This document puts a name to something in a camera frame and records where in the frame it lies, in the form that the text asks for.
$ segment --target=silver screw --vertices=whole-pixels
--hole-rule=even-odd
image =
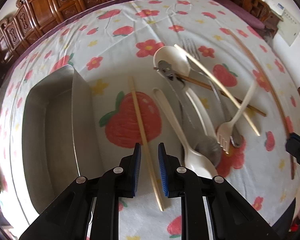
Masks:
[[[185,167],[177,168],[177,172],[179,172],[179,173],[185,173],[186,171],[187,171],[187,169]]]
[[[221,177],[221,176],[216,176],[216,177],[214,178],[214,181],[215,181],[216,183],[222,183],[222,182],[224,182],[225,180],[224,180],[223,177]]]
[[[77,177],[77,179],[75,180],[77,183],[81,184],[81,183],[84,183],[86,181],[86,178],[85,177]]]
[[[121,168],[121,167],[115,167],[115,168],[113,169],[113,172],[114,172],[114,173],[121,173],[121,172],[123,172],[123,168]]]

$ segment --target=floral tablecloth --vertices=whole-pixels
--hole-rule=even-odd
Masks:
[[[130,155],[140,134],[127,77],[133,75],[149,146],[158,179],[157,146],[181,157],[180,143],[152,98],[161,88],[179,114],[169,86],[153,70],[153,55],[164,45],[192,38],[201,62],[243,99],[253,79],[259,87],[251,104],[267,113],[249,112],[261,132],[257,137],[244,118],[238,122],[240,148],[223,155],[217,170],[273,225],[295,197],[300,167],[290,178],[286,135],[269,85],[227,32],[231,29],[263,66],[282,104],[290,131],[300,135],[300,97],[283,66],[266,42],[239,17],[212,0],[136,0],[91,12],[59,29],[41,42],[14,69],[0,116],[0,170],[2,212],[22,233],[38,216],[31,204],[22,162],[22,118],[30,89],[51,72],[71,64],[91,87],[98,147],[105,170]],[[220,110],[213,93],[194,85],[215,127]],[[232,115],[236,109],[228,102]],[[165,211],[156,204],[145,160],[134,199],[120,200],[120,238],[127,240],[180,237],[179,199],[165,199]]]

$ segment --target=purple fabric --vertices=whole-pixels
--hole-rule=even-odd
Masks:
[[[223,5],[224,7],[228,8],[235,15],[239,16],[252,28],[260,29],[260,30],[263,30],[265,28],[265,25],[259,19],[249,14],[245,9],[241,8],[239,5],[236,5],[234,2],[230,0],[215,0],[215,1]]]
[[[52,30],[48,31],[45,35],[43,35],[41,38],[39,38],[34,44],[32,44],[17,60],[16,62],[11,66],[11,68],[8,70],[4,80],[6,80],[6,78],[12,74],[13,70],[16,68],[16,66],[18,66],[20,64],[20,62],[27,56],[29,55],[29,53],[31,51],[33,51],[42,41],[44,41],[46,38],[50,37],[51,35],[53,35],[54,33],[56,33],[58,30],[60,30],[60,28],[62,28],[63,26],[68,25],[69,23],[74,22],[75,20],[78,20],[80,18],[82,18],[83,16],[97,11],[99,9],[108,7],[110,5],[114,5],[114,4],[118,4],[118,3],[124,3],[124,2],[129,2],[129,1],[135,1],[135,0],[112,0],[109,2],[105,2],[99,5],[96,5],[88,10],[85,10],[77,15],[72,16],[71,18],[65,20],[64,22],[60,23],[58,26],[54,27]]]

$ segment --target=light wooden chopstick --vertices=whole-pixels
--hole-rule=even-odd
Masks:
[[[286,119],[285,119],[285,114],[283,112],[281,103],[279,101],[279,98],[278,98],[276,92],[274,91],[274,88],[272,87],[271,82],[269,81],[266,73],[264,72],[263,67],[256,60],[253,53],[242,43],[242,41],[231,30],[229,30],[229,29],[227,29],[227,30],[230,33],[230,35],[234,38],[234,40],[237,42],[237,44],[241,47],[241,49],[245,52],[245,54],[248,56],[248,58],[251,60],[251,62],[258,69],[258,71],[262,75],[263,80],[266,80],[266,82],[268,82],[269,88],[270,88],[270,93],[272,94],[272,96],[274,98],[274,101],[277,105],[277,108],[279,110],[279,114],[280,114],[284,129],[285,129],[285,132],[286,132],[286,136],[289,137],[289,129],[288,129],[288,125],[287,125],[287,122],[286,122]],[[293,156],[292,155],[290,155],[290,169],[291,169],[291,179],[294,179],[295,166],[294,166],[294,161],[293,161]]]
[[[209,90],[213,91],[212,87],[211,87],[210,85],[204,83],[204,82],[201,82],[201,81],[196,80],[196,79],[191,78],[191,77],[187,77],[187,76],[181,75],[181,74],[179,74],[179,73],[176,73],[176,75],[177,75],[179,78],[181,78],[181,79],[183,79],[183,80],[185,80],[185,81],[188,81],[188,82],[190,82],[190,83],[192,83],[192,84],[195,84],[195,85],[198,85],[198,86],[200,86],[200,87],[203,87],[203,88],[206,88],[206,89],[209,89]],[[225,96],[225,97],[228,97],[228,96],[226,95],[226,93],[224,93],[223,91],[220,91],[220,93],[221,93],[221,95],[223,95],[223,96]],[[242,103],[242,100],[241,100],[241,99],[238,99],[238,98],[236,98],[236,97],[235,97],[235,99],[236,99],[240,104]],[[258,113],[258,114],[260,114],[260,115],[262,115],[262,116],[264,116],[264,117],[267,116],[266,113],[262,112],[262,111],[259,110],[258,108],[255,108],[254,106],[248,105],[247,108],[251,109],[252,111],[255,111],[256,113]]]
[[[134,109],[136,111],[138,126],[139,126],[141,140],[142,140],[142,146],[143,146],[142,154],[146,158],[148,171],[150,174],[151,184],[152,184],[152,187],[154,190],[155,198],[157,199],[157,203],[159,205],[160,210],[163,211],[164,206],[163,206],[161,194],[160,194],[159,187],[158,187],[157,180],[156,180],[155,173],[154,173],[153,163],[151,160],[151,155],[150,155],[150,150],[149,150],[149,146],[148,146],[145,128],[143,127],[143,122],[142,122],[142,117],[141,117],[141,112],[140,112],[140,108],[139,108],[139,104],[138,104],[138,99],[137,99],[136,89],[134,86],[133,77],[128,78],[128,83],[129,83],[129,88],[130,88],[130,91],[132,94],[133,105],[134,105]]]
[[[220,87],[221,90],[223,90],[223,92],[229,97],[229,99],[234,103],[234,105],[237,108],[240,108],[240,104],[239,102],[234,98],[234,96],[229,92],[228,89],[226,89],[226,87],[214,76],[211,74],[211,72],[206,69],[198,60],[196,60],[194,57],[192,57],[191,54],[189,54],[187,51],[185,51],[183,48],[181,48],[179,45],[175,44],[174,45],[177,49],[179,49],[181,52],[183,52],[193,63],[195,63],[203,72],[205,72],[207,74],[207,76],[210,77],[210,79],[217,84],[218,87]],[[257,127],[254,125],[254,123],[252,122],[252,120],[250,119],[250,117],[248,116],[248,114],[246,112],[243,112],[243,116],[245,117],[245,119],[248,121],[248,123],[250,124],[251,128],[255,131],[257,136],[260,136],[260,133],[257,129]]]

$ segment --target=white plastic fork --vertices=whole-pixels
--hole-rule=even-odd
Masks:
[[[223,150],[226,151],[226,154],[229,154],[230,136],[232,134],[233,126],[240,118],[242,113],[245,111],[247,105],[249,104],[253,96],[254,91],[256,90],[256,87],[257,87],[257,82],[253,81],[235,116],[231,119],[231,121],[221,124],[218,128],[217,141],[218,143],[220,143]]]

